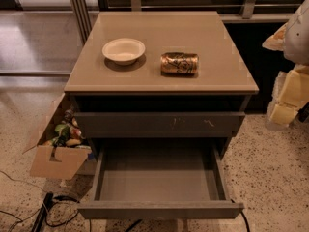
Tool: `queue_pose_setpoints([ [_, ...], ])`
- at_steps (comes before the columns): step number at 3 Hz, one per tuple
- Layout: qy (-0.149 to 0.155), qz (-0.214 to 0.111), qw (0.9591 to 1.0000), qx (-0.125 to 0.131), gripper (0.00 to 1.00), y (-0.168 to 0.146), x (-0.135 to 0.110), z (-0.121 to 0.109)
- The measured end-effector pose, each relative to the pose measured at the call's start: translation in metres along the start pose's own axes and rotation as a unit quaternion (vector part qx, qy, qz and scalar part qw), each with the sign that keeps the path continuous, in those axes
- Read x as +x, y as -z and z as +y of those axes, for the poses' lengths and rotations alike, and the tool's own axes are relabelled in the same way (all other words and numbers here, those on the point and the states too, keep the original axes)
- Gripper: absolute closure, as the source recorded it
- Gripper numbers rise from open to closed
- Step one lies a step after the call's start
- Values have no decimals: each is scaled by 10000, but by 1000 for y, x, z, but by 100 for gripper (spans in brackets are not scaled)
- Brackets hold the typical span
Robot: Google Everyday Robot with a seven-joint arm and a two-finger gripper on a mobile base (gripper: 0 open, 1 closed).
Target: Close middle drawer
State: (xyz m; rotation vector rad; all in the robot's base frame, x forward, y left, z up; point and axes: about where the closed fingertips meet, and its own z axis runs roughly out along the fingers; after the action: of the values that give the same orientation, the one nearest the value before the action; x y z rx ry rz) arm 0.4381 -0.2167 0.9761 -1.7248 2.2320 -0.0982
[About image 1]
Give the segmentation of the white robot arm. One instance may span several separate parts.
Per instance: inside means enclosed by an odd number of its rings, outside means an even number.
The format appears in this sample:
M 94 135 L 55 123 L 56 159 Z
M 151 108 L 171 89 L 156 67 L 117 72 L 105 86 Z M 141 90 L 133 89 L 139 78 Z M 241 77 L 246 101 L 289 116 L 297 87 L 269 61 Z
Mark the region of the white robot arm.
M 290 71 L 280 72 L 275 78 L 272 101 L 267 108 L 267 126 L 282 130 L 309 102 L 309 0 L 304 0 L 262 47 L 282 51 L 285 59 L 295 63 Z

